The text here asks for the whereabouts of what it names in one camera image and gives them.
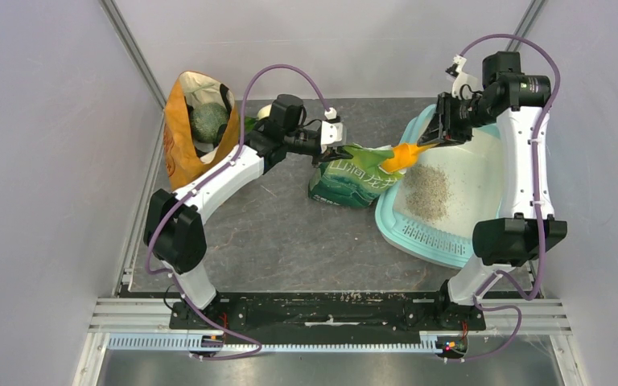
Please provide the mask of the yellow plastic scoop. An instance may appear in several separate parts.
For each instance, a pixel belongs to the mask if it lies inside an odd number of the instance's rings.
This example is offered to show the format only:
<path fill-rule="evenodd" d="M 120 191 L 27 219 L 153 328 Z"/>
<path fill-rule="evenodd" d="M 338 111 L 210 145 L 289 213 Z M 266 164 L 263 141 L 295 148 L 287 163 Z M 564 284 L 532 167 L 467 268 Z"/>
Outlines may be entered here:
<path fill-rule="evenodd" d="M 399 144 L 392 149 L 393 157 L 386 159 L 380 165 L 380 168 L 390 174 L 407 169 L 418 161 L 420 154 L 434 147 L 436 147 L 436 144 L 423 146 L 418 146 L 415 143 Z"/>

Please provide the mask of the green litter bag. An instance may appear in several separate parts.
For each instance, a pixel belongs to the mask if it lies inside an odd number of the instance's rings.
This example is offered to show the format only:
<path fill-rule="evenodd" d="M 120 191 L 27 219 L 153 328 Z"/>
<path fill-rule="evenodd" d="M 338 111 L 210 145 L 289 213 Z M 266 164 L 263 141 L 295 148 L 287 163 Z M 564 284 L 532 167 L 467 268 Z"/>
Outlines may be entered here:
<path fill-rule="evenodd" d="M 307 185 L 309 199 L 342 207 L 371 206 L 404 176 L 401 171 L 386 172 L 381 164 L 393 157 L 391 146 L 366 148 L 346 145 L 350 159 L 319 164 Z"/>

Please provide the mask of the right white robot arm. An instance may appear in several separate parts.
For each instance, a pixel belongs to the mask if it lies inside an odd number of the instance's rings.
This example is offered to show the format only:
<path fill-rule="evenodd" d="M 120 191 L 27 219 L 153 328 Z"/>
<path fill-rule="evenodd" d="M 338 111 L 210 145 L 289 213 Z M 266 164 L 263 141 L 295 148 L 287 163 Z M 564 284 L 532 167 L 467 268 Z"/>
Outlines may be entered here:
<path fill-rule="evenodd" d="M 486 125 L 498 129 L 503 149 L 504 187 L 497 217 L 478 222 L 472 233 L 473 256 L 440 290 L 432 307 L 434 322 L 454 328 L 494 283 L 546 252 L 567 235 L 556 220 L 548 193 L 546 139 L 550 106 L 556 95 L 548 76 L 527 75 L 515 51 L 498 51 L 482 62 L 482 76 L 464 71 L 456 55 L 446 70 L 450 92 L 438 95 L 431 122 L 417 140 L 424 150 L 460 146 Z"/>

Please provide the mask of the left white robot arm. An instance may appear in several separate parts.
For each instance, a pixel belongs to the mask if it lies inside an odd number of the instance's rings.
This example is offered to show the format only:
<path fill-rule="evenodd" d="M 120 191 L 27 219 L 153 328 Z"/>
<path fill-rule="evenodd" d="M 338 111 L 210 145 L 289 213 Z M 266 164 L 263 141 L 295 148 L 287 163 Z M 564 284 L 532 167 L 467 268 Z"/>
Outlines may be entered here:
<path fill-rule="evenodd" d="M 316 130 L 306 128 L 303 101 L 280 94 L 257 119 L 245 141 L 212 169 L 174 192 L 160 189 L 150 198 L 143 241 L 175 280 L 189 317 L 201 328 L 215 326 L 220 307 L 217 291 L 204 268 L 207 241 L 204 225 L 227 199 L 262 177 L 288 154 L 311 157 L 314 165 L 349 158 L 344 127 L 334 108 L 324 113 Z"/>

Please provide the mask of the teal litter box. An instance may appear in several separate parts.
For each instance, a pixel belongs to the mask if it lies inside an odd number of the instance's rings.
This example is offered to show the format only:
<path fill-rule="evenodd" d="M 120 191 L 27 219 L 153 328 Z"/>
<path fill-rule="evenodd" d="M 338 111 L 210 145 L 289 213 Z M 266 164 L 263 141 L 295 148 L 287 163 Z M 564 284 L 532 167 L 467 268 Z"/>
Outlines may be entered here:
<path fill-rule="evenodd" d="M 503 187 L 499 130 L 485 125 L 463 145 L 421 153 L 377 201 L 377 228 L 405 253 L 461 269 L 473 254 L 476 223 L 496 218 Z"/>

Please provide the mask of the grey litter pile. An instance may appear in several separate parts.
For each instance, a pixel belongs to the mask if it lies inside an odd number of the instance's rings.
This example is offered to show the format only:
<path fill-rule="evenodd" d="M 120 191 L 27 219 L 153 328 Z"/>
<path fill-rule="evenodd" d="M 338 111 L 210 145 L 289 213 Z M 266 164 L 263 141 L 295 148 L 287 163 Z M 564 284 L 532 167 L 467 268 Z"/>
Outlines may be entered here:
<path fill-rule="evenodd" d="M 451 197 L 447 174 L 432 166 L 415 165 L 403 180 L 406 207 L 422 221 L 435 222 L 447 215 Z"/>

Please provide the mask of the white oval toy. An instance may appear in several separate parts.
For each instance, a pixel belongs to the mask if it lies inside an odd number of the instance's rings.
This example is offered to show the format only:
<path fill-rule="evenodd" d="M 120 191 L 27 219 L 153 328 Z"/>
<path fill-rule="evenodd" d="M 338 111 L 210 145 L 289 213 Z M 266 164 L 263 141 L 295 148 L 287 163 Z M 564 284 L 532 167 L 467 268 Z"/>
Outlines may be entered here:
<path fill-rule="evenodd" d="M 272 107 L 272 104 L 269 104 L 269 105 L 266 105 L 260 108 L 257 112 L 257 119 L 261 120 L 261 119 L 267 118 L 270 115 L 271 107 Z"/>

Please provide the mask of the green toy in bag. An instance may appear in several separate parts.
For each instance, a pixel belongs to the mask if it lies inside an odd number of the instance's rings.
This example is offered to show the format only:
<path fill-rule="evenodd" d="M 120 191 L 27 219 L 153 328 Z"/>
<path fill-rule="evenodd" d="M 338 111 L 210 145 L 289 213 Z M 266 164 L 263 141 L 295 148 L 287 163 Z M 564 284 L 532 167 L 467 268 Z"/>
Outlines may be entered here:
<path fill-rule="evenodd" d="M 192 139 L 195 142 L 217 145 L 226 130 L 229 111 L 216 102 L 197 105 L 189 113 Z"/>

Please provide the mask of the brown paper grocery bag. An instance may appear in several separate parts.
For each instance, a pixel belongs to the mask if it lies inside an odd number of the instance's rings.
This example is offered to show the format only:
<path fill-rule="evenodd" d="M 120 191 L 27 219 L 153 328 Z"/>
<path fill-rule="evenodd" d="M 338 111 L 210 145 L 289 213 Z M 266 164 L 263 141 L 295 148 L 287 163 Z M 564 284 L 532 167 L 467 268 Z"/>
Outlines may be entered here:
<path fill-rule="evenodd" d="M 214 128 L 211 142 L 195 140 L 189 113 L 215 104 L 226 120 Z M 163 148 L 171 188 L 183 187 L 222 161 L 238 143 L 241 119 L 228 86 L 201 72 L 179 74 L 164 109 Z"/>

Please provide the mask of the aluminium frame post right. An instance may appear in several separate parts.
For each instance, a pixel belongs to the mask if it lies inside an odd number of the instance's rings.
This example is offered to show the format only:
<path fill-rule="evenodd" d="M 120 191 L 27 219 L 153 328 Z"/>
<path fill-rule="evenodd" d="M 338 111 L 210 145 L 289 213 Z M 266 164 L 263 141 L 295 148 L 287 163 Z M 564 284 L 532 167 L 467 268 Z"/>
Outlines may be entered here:
<path fill-rule="evenodd" d="M 547 0 L 531 0 L 513 34 L 521 38 L 527 38 L 547 3 Z"/>

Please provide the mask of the aluminium frame post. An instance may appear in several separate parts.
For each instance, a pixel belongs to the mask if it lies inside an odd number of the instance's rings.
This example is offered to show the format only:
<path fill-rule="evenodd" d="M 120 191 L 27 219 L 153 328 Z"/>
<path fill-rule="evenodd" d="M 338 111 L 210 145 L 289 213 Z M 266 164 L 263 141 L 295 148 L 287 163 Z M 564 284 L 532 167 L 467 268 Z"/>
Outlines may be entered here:
<path fill-rule="evenodd" d="M 164 109 L 167 98 L 159 86 L 159 83 L 150 69 L 141 48 L 138 45 L 129 24 L 125 20 L 118 4 L 114 0 L 99 0 L 101 8 L 105 12 L 110 24 L 113 26 L 117 37 L 126 49 L 132 63 L 137 68 L 141 78 L 148 87 L 148 90 L 159 108 Z"/>
<path fill-rule="evenodd" d="M 521 38 L 527 38 L 547 3 L 547 0 L 531 0 L 513 34 Z"/>

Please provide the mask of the aluminium frame post left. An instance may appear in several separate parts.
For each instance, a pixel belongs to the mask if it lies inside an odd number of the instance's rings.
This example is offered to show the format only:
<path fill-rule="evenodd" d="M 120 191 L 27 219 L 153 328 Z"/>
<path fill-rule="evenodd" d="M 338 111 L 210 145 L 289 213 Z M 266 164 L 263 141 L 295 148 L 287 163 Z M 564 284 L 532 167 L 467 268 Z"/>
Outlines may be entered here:
<path fill-rule="evenodd" d="M 141 78 L 148 87 L 148 90 L 159 108 L 164 109 L 167 98 L 159 86 L 159 83 L 150 69 L 141 48 L 138 45 L 129 24 L 125 20 L 118 4 L 114 0 L 99 0 L 101 8 L 105 12 L 110 24 L 113 26 L 117 37 L 126 49 L 132 63 L 137 68 Z"/>

